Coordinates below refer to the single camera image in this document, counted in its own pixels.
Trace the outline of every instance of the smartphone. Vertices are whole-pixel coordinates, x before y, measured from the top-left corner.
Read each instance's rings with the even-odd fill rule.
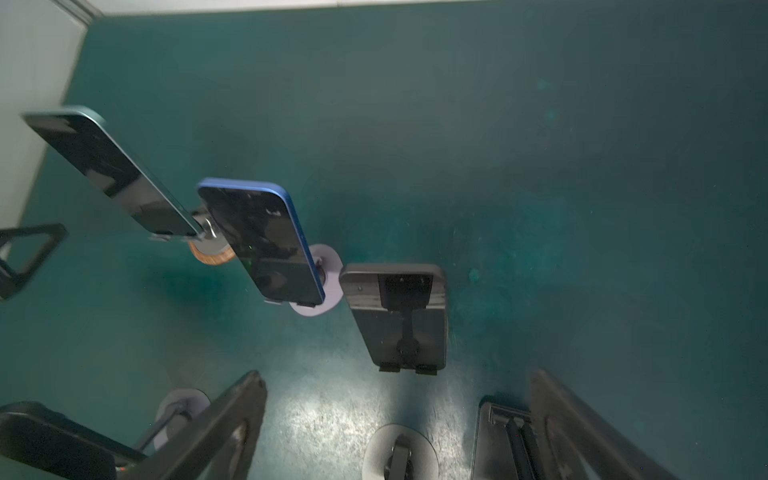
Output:
[[[104,129],[87,107],[22,114],[38,135],[142,227],[162,236],[196,237],[203,229]]]
[[[197,194],[267,299],[323,302],[323,283],[288,192],[265,182],[206,178]]]

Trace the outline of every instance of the green surface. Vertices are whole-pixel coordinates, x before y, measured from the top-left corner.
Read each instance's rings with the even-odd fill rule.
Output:
[[[0,403],[122,442],[175,386],[248,369],[251,478],[358,478],[399,422],[468,478],[483,396],[551,370],[684,479],[768,475],[768,9],[584,2],[99,19],[68,103],[186,207],[202,177],[293,196],[346,263],[449,278],[448,366],[377,372],[346,305],[269,306],[49,153],[25,224],[71,236],[0,306]]]

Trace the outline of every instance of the black phone screen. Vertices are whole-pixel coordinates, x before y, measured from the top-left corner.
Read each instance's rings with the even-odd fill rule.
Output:
[[[27,124],[142,227],[160,235],[193,237],[170,194],[158,190],[93,120],[78,114],[28,114]]]
[[[202,186],[197,192],[266,298],[306,306],[323,302],[306,241],[283,198],[238,188]]]

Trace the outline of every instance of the phone stand base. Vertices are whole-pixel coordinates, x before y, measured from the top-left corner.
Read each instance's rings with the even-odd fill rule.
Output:
[[[339,254],[328,245],[323,245],[322,243],[310,245],[310,253],[316,262],[319,260],[320,267],[326,273],[326,280],[323,283],[326,299],[318,306],[301,306],[294,302],[291,302],[290,305],[300,315],[318,316],[331,310],[344,296],[341,284],[339,284],[339,274],[343,265]]]

